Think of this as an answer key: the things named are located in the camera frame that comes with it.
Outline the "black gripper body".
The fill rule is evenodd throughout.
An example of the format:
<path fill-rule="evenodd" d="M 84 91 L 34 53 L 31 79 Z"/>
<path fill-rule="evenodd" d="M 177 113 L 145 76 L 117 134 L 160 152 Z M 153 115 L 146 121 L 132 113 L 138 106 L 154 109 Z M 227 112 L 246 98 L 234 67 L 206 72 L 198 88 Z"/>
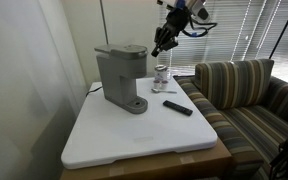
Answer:
<path fill-rule="evenodd" d="M 166 23 L 156 29 L 154 42 L 156 50 L 169 50 L 178 45 L 176 37 L 188 24 L 189 11 L 186 8 L 173 8 L 166 17 Z"/>

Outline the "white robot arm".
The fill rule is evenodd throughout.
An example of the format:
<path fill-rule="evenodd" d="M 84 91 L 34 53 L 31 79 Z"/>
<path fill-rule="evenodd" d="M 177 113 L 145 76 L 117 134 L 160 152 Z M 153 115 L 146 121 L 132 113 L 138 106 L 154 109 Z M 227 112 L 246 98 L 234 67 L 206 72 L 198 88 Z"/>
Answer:
<path fill-rule="evenodd" d="M 155 48 L 151 52 L 157 57 L 162 51 L 168 51 L 178 45 L 180 33 L 192 38 L 203 37 L 216 26 L 209 21 L 210 16 L 204 5 L 206 0 L 156 0 L 158 5 L 166 5 L 169 13 L 166 23 L 156 28 Z"/>

